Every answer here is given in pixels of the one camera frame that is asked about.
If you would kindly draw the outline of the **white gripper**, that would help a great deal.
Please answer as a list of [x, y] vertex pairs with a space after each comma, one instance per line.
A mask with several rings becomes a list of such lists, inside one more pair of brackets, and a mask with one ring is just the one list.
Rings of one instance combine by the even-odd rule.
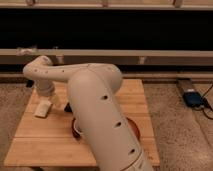
[[49, 80], [36, 80], [36, 90], [39, 96], [49, 97], [49, 101], [56, 107], [61, 107], [61, 101], [57, 94], [53, 94], [55, 87], [52, 81]]

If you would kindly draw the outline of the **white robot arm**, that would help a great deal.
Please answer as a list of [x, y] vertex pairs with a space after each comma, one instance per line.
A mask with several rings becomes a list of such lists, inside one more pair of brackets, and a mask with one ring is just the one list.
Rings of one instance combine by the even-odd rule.
[[55, 66], [49, 57], [39, 56], [24, 66], [23, 74], [35, 82], [41, 96], [52, 95], [56, 82], [67, 84], [77, 127], [101, 171], [154, 171], [115, 98], [122, 85], [122, 73], [115, 65]]

